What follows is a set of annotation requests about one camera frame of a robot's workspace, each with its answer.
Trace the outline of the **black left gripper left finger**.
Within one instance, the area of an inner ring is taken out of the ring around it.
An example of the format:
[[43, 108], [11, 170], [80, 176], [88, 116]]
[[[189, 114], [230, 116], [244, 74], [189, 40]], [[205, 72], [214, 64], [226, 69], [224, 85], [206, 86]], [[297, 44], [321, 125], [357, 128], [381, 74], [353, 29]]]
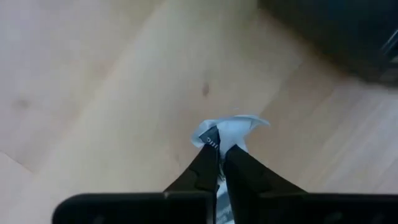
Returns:
[[74, 195], [52, 224], [215, 224], [217, 175], [218, 152], [206, 145], [164, 191]]

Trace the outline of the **large white blue-print packet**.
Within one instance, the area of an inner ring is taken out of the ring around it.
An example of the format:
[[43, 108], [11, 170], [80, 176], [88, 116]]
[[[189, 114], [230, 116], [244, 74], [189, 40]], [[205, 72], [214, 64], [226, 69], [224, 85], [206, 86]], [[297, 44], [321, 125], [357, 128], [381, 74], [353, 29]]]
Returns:
[[226, 153], [238, 146], [248, 152], [244, 138], [258, 126], [268, 126], [269, 122], [254, 115], [236, 115], [220, 119], [207, 119], [200, 123], [191, 136], [194, 146], [205, 145], [214, 148], [220, 155], [218, 161], [218, 179], [216, 191], [216, 224], [234, 224], [231, 202], [223, 173]]

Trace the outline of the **black plastic basket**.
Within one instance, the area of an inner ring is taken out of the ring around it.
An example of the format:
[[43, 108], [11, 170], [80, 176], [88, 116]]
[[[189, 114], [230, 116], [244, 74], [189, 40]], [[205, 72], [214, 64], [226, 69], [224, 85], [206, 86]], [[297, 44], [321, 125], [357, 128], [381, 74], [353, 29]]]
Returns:
[[398, 0], [257, 0], [346, 70], [398, 86]]

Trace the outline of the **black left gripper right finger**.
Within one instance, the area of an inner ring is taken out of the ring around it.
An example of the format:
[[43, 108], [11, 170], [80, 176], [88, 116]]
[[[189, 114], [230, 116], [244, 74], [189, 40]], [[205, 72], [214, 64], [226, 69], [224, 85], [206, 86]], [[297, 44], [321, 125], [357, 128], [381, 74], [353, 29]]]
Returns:
[[235, 224], [398, 224], [398, 195], [306, 192], [238, 146], [223, 172]]

